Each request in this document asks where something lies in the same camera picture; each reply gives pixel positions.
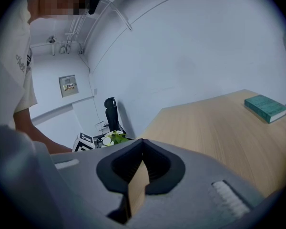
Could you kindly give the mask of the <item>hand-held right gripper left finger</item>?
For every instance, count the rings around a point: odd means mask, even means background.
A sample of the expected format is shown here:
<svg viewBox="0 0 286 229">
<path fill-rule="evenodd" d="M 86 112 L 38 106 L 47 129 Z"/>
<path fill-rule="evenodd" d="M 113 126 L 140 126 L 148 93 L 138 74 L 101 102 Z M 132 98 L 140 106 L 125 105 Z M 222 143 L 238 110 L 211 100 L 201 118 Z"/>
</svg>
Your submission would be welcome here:
<svg viewBox="0 0 286 229">
<path fill-rule="evenodd" d="M 106 217 L 125 224 L 132 216 L 128 185 L 143 160 L 143 141 L 52 155 L 67 186 Z"/>
</svg>

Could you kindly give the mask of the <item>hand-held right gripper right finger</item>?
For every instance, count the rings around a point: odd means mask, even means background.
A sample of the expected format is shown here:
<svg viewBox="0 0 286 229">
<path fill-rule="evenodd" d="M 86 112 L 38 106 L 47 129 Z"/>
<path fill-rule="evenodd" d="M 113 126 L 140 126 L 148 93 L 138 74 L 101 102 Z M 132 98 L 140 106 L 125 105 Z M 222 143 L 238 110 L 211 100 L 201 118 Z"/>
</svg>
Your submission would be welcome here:
<svg viewBox="0 0 286 229">
<path fill-rule="evenodd" d="M 262 194 L 207 155 L 143 140 L 150 183 L 132 229 L 222 229 L 250 213 Z"/>
</svg>

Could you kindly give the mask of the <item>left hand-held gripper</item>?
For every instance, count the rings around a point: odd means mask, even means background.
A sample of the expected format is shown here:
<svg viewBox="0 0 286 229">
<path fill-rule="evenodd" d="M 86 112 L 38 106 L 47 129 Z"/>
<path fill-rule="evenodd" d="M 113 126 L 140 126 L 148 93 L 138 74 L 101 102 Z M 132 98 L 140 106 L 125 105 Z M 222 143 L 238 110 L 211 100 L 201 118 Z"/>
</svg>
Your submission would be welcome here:
<svg viewBox="0 0 286 229">
<path fill-rule="evenodd" d="M 102 142 L 96 138 L 86 135 L 84 133 L 79 133 L 73 144 L 72 152 L 89 151 L 101 148 Z"/>
</svg>

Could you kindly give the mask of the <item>small white flower pot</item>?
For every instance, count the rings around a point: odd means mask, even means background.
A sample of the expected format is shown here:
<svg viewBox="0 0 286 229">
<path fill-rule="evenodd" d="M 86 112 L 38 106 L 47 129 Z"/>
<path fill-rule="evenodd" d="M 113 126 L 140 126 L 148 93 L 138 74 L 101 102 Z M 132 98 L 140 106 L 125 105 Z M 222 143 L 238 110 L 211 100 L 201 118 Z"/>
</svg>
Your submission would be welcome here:
<svg viewBox="0 0 286 229">
<path fill-rule="evenodd" d="M 125 133 L 119 130 L 110 131 L 101 138 L 102 146 L 113 146 L 119 143 L 127 142 L 129 139 L 125 137 Z"/>
</svg>

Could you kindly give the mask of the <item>person's left forearm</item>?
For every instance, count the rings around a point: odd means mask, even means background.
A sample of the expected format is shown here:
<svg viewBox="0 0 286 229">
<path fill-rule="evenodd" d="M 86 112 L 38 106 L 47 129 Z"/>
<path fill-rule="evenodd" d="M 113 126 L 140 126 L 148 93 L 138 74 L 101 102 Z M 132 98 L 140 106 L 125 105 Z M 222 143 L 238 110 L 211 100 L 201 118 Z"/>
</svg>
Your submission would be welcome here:
<svg viewBox="0 0 286 229">
<path fill-rule="evenodd" d="M 72 152 L 70 148 L 67 148 L 66 146 L 60 145 L 50 140 L 38 128 L 36 128 L 31 121 L 29 109 L 25 109 L 15 113 L 13 115 L 13 119 L 17 131 L 27 134 L 28 137 L 33 141 L 45 144 L 50 154 Z"/>
</svg>

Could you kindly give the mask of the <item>black office chair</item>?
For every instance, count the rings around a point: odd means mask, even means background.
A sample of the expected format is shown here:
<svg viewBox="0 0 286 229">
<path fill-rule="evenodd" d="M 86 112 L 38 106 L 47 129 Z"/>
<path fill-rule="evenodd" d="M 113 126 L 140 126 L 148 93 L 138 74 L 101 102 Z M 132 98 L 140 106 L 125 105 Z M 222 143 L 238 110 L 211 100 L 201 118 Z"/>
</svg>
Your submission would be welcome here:
<svg viewBox="0 0 286 229">
<path fill-rule="evenodd" d="M 122 131 L 124 134 L 126 133 L 121 127 L 118 120 L 118 109 L 117 104 L 114 97 L 110 97 L 104 102 L 105 115 L 108 120 L 108 124 L 104 127 L 109 127 L 110 131 Z"/>
</svg>

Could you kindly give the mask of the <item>teal book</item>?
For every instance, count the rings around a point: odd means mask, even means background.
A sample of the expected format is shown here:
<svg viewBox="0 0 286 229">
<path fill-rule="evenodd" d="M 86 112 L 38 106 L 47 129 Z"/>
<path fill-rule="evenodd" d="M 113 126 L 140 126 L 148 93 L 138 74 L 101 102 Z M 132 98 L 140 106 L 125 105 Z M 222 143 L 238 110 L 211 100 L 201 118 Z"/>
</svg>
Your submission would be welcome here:
<svg viewBox="0 0 286 229">
<path fill-rule="evenodd" d="M 247 98 L 244 104 L 268 124 L 286 115 L 286 106 L 263 95 Z"/>
</svg>

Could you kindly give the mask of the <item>person's cream t-shirt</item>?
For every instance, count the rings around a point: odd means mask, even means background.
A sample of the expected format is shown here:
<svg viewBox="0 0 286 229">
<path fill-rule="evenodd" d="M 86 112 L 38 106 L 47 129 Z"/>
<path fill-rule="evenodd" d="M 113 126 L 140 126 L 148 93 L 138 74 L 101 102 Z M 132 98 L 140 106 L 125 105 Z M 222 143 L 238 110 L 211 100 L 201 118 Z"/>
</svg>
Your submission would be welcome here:
<svg viewBox="0 0 286 229">
<path fill-rule="evenodd" d="M 13 115 L 37 103 L 27 0 L 15 0 L 0 21 L 0 125 L 15 128 Z"/>
</svg>

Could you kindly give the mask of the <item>bundle of white ceiling pipes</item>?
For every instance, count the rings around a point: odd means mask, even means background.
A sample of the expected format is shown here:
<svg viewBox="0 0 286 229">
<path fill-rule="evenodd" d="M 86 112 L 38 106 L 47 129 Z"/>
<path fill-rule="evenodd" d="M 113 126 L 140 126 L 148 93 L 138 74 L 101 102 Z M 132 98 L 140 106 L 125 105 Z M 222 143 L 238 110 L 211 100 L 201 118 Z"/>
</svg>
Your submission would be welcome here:
<svg viewBox="0 0 286 229">
<path fill-rule="evenodd" d="M 78 54 L 83 52 L 83 43 L 78 41 L 78 35 L 83 27 L 83 24 L 88 16 L 88 11 L 86 11 L 81 17 L 78 17 L 77 20 L 73 19 L 70 25 L 70 30 L 68 33 L 65 33 L 67 39 L 65 43 L 62 43 L 60 47 L 60 54 L 69 54 L 71 52 L 71 44 L 73 41 L 78 43 L 79 49 Z"/>
</svg>

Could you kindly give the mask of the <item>grey wall trunking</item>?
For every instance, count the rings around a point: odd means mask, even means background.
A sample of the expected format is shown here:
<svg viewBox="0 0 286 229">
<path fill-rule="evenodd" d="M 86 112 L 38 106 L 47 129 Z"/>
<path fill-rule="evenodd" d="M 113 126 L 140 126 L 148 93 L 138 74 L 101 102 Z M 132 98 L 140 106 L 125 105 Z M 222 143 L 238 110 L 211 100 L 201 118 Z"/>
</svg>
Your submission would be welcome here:
<svg viewBox="0 0 286 229">
<path fill-rule="evenodd" d="M 61 107 L 58 107 L 58 108 L 53 109 L 51 111 L 45 112 L 45 113 L 43 113 L 43 114 L 41 114 L 39 116 L 36 116 L 34 118 L 31 116 L 31 121 L 32 121 L 32 123 L 34 125 L 39 125 L 39 124 L 41 124 L 43 122 L 46 122 L 46 121 L 48 121 L 48 120 L 50 120 L 50 119 L 52 119 L 52 118 L 54 118 L 54 117 L 56 117 L 58 115 L 61 115 L 61 114 L 64 114 L 66 112 L 69 112 L 69 111 L 73 110 L 74 109 L 73 108 L 74 104 L 82 103 L 82 102 L 84 102 L 86 100 L 92 100 L 93 98 L 94 97 L 91 96 L 91 97 L 88 97 L 88 98 L 84 98 L 84 99 L 75 101 L 75 102 L 70 103 L 70 104 L 63 105 Z"/>
</svg>

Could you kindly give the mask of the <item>grey electrical wall panel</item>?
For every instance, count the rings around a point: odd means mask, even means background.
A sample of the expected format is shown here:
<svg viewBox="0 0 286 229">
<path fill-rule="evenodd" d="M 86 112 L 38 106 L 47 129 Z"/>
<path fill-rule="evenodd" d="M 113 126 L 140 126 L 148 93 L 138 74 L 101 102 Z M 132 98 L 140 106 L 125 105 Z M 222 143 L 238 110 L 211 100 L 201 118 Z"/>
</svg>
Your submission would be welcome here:
<svg viewBox="0 0 286 229">
<path fill-rule="evenodd" d="M 75 75 L 59 77 L 59 85 L 62 98 L 79 92 Z"/>
</svg>

